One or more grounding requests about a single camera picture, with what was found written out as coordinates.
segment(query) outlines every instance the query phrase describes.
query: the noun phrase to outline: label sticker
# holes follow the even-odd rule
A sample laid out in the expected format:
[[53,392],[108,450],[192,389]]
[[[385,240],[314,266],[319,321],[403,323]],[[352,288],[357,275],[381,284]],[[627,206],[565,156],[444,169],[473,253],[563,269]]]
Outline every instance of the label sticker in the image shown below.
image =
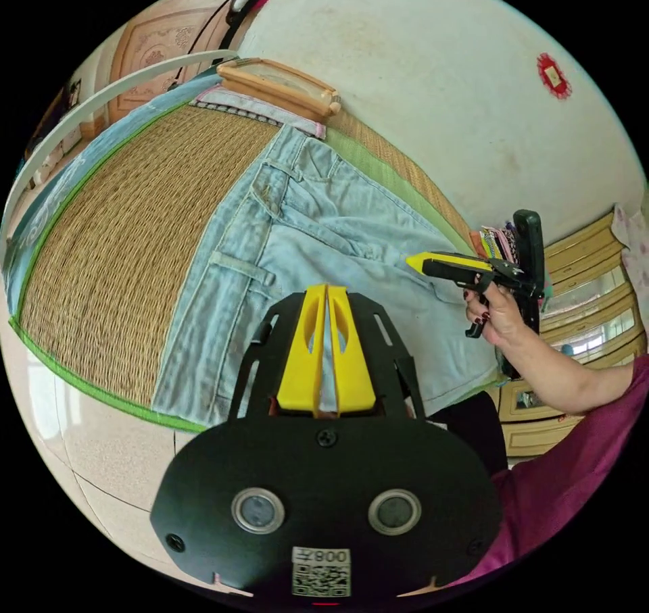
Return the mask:
[[352,594],[350,551],[294,547],[293,594],[304,597],[349,597]]
[[541,54],[536,59],[536,67],[544,86],[557,99],[566,99],[573,92],[565,75],[559,68],[557,62],[547,53]]

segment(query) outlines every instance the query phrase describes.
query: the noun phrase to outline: magenta shirt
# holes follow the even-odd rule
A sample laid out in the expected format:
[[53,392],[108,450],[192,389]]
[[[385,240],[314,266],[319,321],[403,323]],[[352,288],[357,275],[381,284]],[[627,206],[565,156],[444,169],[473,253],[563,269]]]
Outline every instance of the magenta shirt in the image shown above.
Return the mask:
[[549,541],[578,513],[615,464],[649,391],[649,355],[633,363],[620,399],[593,410],[544,455],[492,480],[503,507],[500,533],[480,563],[455,586],[497,570]]

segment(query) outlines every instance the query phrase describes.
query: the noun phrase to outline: woman's hand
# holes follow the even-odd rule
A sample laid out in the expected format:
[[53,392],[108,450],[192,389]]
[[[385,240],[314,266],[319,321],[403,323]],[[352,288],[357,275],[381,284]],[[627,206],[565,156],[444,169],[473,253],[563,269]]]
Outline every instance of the woman's hand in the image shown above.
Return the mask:
[[484,322],[482,335],[492,345],[507,347],[515,345],[526,329],[525,323],[512,294],[493,282],[488,286],[484,296],[489,300],[489,307],[480,304],[475,291],[465,291],[466,317],[476,324]]

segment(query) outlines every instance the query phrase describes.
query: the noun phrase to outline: cabinet glass panel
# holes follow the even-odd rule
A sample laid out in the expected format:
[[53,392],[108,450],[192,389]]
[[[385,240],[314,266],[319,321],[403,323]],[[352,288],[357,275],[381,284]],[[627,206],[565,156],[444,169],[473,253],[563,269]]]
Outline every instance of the cabinet glass panel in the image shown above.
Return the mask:
[[600,277],[575,287],[570,291],[551,297],[543,309],[542,318],[552,318],[573,309],[584,308],[591,302],[608,295],[625,282],[624,271],[617,266]]
[[552,346],[567,356],[585,355],[583,362],[588,363],[601,356],[604,345],[614,338],[621,336],[634,326],[635,314],[633,313],[633,309],[627,309],[608,322],[599,324],[593,329],[580,332],[563,341],[553,343]]

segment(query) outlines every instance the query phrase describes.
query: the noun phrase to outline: black grip handle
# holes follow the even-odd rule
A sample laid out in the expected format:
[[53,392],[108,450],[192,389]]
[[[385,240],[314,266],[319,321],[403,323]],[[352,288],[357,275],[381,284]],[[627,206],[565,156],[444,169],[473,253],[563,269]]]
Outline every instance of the black grip handle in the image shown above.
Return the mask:
[[[480,295],[480,304],[483,304],[485,307],[489,306],[489,300],[484,295]],[[482,330],[485,328],[485,324],[477,324],[474,322],[469,329],[464,333],[467,338],[479,338],[482,335]]]

